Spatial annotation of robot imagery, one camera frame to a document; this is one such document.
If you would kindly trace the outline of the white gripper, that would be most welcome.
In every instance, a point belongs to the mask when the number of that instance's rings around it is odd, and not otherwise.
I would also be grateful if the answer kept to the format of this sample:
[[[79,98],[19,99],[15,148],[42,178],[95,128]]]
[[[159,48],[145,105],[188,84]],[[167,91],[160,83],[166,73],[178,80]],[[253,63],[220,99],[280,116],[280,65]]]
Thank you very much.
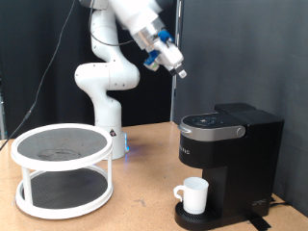
[[[163,43],[158,40],[154,43],[154,48],[158,52],[158,56],[155,59],[157,64],[163,65],[170,73],[170,75],[179,75],[180,78],[186,78],[187,72],[183,66],[179,66],[176,70],[176,66],[183,62],[184,57],[178,47],[172,43]]]

